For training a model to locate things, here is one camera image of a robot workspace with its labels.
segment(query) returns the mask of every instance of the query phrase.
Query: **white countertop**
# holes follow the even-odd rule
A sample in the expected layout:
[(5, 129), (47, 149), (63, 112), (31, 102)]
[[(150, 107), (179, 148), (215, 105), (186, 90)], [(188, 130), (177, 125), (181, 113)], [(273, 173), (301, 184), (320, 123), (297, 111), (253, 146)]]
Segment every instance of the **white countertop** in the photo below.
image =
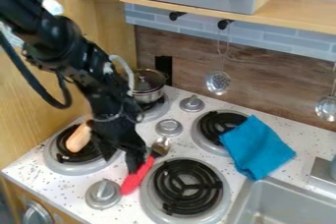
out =
[[(239, 174), (233, 160), (228, 157), (213, 155), (200, 149), (190, 135), (193, 120), (200, 114), (211, 110), (235, 110), (248, 115), (254, 114), (270, 126), (280, 138), (297, 152), (297, 157), (271, 174), (271, 177), (292, 185), (332, 196), (308, 185), (308, 174), (316, 156), (331, 160), (336, 152), (336, 133), (322, 130), (295, 121), (258, 112), (238, 105), (199, 96), (205, 102), (205, 108), (198, 113), (187, 113), (180, 109), (179, 102), (191, 96), (190, 92), (166, 86), (172, 106), (162, 118), (142, 123), (137, 126), (138, 133), (151, 145), (159, 138), (154, 127), (162, 119), (173, 118), (184, 126), (181, 135), (172, 138), (172, 148), (168, 155), (158, 159), (161, 162), (172, 157), (190, 157), (201, 159), (219, 169), (226, 177), (231, 188), (231, 200), (235, 200), (245, 177)], [(127, 176), (124, 155), (119, 157), (111, 166), (84, 176), (62, 176), (50, 171), (43, 163), (43, 144), (37, 146), (23, 157), (2, 170), (6, 178), (29, 192), (48, 201), (55, 207), (65, 211), (83, 223), (104, 224), (150, 224), (153, 223), (141, 210), (139, 190), (130, 196), (124, 196), (121, 201), (110, 209), (99, 211), (89, 208), (85, 201), (85, 191), (93, 183), (109, 179), (121, 184)]]

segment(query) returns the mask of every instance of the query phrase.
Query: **metal hook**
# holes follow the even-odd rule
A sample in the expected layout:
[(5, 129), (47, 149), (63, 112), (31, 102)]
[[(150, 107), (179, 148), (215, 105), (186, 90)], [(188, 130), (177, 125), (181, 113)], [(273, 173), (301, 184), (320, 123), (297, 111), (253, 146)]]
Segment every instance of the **metal hook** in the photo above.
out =
[(179, 17), (184, 16), (186, 14), (187, 13), (184, 13), (184, 12), (171, 12), (169, 14), (169, 19), (170, 19), (170, 21), (175, 22), (175, 21), (178, 20)]
[(224, 19), (224, 20), (219, 21), (217, 26), (218, 26), (219, 29), (225, 30), (228, 27), (228, 25), (230, 25), (233, 22), (234, 22), (234, 20)]

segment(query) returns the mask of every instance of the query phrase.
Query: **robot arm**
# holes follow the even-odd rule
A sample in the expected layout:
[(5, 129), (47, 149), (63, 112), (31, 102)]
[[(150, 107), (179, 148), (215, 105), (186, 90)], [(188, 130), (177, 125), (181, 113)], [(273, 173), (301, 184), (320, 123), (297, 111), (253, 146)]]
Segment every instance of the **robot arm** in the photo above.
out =
[(141, 111), (108, 55), (87, 41), (73, 21), (48, 13), (42, 0), (0, 0), (0, 21), (25, 42), (22, 53), (29, 63), (56, 74), (64, 103), (44, 89), (0, 32), (0, 45), (30, 86), (50, 105), (65, 109), (72, 103), (65, 79), (71, 79), (90, 103), (95, 146), (106, 160), (117, 148), (125, 150), (129, 171), (136, 172), (146, 153), (135, 130)]

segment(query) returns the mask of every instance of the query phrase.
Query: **silver pot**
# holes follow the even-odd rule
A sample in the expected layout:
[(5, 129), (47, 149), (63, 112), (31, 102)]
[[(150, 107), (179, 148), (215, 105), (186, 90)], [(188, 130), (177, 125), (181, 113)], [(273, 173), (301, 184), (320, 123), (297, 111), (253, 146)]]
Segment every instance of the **silver pot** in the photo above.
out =
[(155, 102), (163, 96), (165, 83), (166, 77), (163, 73), (150, 69), (139, 69), (136, 71), (134, 98), (138, 103)]

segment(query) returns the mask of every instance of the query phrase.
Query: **black coil burner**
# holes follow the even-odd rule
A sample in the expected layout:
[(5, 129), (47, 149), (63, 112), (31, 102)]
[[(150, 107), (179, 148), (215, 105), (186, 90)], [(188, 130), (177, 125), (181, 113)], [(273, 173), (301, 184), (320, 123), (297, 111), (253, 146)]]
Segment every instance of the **black coil burner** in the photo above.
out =
[(247, 119), (236, 113), (211, 111), (199, 120), (198, 129), (212, 143), (222, 145), (219, 136), (240, 126)]
[(190, 159), (164, 162), (155, 171), (154, 187), (168, 215), (203, 213), (224, 194), (223, 184), (216, 173)]
[(81, 151), (77, 153), (71, 152), (66, 147), (67, 139), (76, 130), (78, 126), (79, 125), (74, 125), (64, 130), (56, 138), (56, 146), (60, 152), (60, 153), (57, 153), (57, 159), (60, 163), (84, 162), (84, 161), (92, 160), (101, 155), (100, 151), (95, 148), (94, 144), (91, 141)]
[(152, 108), (154, 108), (154, 106), (156, 106), (156, 104), (163, 104), (166, 101), (166, 98), (164, 95), (162, 95), (161, 98), (159, 98), (158, 100), (151, 102), (151, 103), (144, 103), (141, 104), (140, 107), (142, 109), (143, 112), (146, 112)]

